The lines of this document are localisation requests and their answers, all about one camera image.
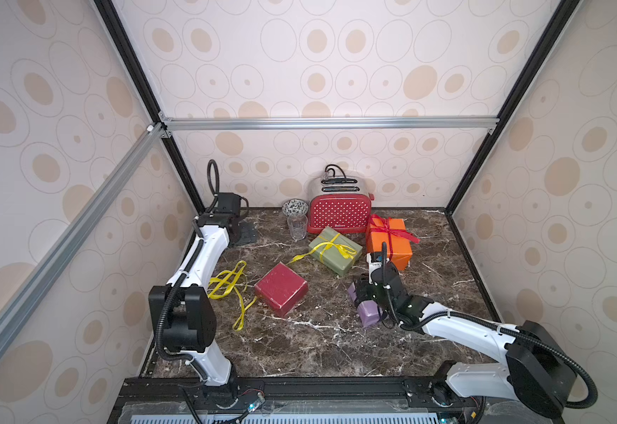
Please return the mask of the yellow ribbon of red box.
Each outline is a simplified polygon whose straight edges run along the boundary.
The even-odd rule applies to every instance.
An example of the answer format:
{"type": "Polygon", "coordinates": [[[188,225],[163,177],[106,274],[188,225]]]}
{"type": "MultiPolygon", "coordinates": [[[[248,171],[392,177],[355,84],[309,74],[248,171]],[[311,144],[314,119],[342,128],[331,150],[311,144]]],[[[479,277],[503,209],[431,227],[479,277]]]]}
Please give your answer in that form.
{"type": "Polygon", "coordinates": [[[249,302],[246,302],[243,296],[243,293],[248,290],[247,265],[246,261],[238,261],[232,270],[222,270],[210,279],[212,288],[208,291],[210,300],[223,300],[232,294],[237,297],[240,314],[232,325],[232,329],[236,332],[244,330],[246,315],[257,303],[257,296],[254,296],[249,302]]]}

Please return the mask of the red gift box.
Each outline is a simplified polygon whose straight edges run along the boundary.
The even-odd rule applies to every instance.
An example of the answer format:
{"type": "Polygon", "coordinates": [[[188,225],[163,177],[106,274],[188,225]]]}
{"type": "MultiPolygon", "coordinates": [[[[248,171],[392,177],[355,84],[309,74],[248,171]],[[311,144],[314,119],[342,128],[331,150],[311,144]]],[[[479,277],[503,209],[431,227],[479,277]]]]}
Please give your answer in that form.
{"type": "Polygon", "coordinates": [[[308,288],[308,282],[283,263],[275,265],[254,287],[257,298],[281,318],[303,299],[308,288]]]}

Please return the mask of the yellow ribbon of green box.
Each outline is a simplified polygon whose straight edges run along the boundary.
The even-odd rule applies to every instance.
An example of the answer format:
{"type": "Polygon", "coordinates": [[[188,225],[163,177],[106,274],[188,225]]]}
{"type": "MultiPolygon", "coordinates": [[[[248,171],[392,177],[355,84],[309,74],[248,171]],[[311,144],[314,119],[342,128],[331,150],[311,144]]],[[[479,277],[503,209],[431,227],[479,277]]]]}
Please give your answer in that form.
{"type": "Polygon", "coordinates": [[[296,263],[297,261],[301,261],[303,258],[315,253],[319,254],[319,261],[324,263],[324,254],[331,249],[335,249],[344,259],[354,259],[358,251],[353,247],[350,247],[349,244],[340,244],[340,237],[340,234],[336,234],[330,240],[327,238],[321,238],[323,242],[318,243],[315,247],[308,251],[308,253],[294,256],[289,263],[296,263]]]}

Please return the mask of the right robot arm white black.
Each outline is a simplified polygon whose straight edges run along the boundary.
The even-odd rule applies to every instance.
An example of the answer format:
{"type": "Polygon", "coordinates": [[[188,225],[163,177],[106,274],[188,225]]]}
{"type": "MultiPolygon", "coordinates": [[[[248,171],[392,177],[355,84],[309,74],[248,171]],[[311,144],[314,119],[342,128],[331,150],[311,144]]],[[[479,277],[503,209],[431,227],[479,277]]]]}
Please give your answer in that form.
{"type": "Polygon", "coordinates": [[[488,356],[487,364],[444,361],[428,384],[432,401],[449,407],[460,399],[518,400],[554,420],[566,409],[598,401],[598,387],[539,323],[496,323],[407,292],[391,261],[373,261],[347,289],[364,326],[387,318],[400,330],[446,339],[488,356]]]}

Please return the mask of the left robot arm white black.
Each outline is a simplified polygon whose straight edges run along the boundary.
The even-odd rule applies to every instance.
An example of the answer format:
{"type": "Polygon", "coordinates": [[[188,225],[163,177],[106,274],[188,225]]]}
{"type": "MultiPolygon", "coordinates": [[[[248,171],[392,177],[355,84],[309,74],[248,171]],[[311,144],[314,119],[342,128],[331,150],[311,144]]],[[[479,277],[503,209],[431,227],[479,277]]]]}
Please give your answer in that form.
{"type": "Polygon", "coordinates": [[[179,268],[148,295],[155,351],[168,362],[192,367],[205,385],[220,387],[233,379],[234,367],[219,349],[216,313],[208,288],[220,256],[241,238],[248,201],[239,194],[215,194],[196,216],[179,268]]]}

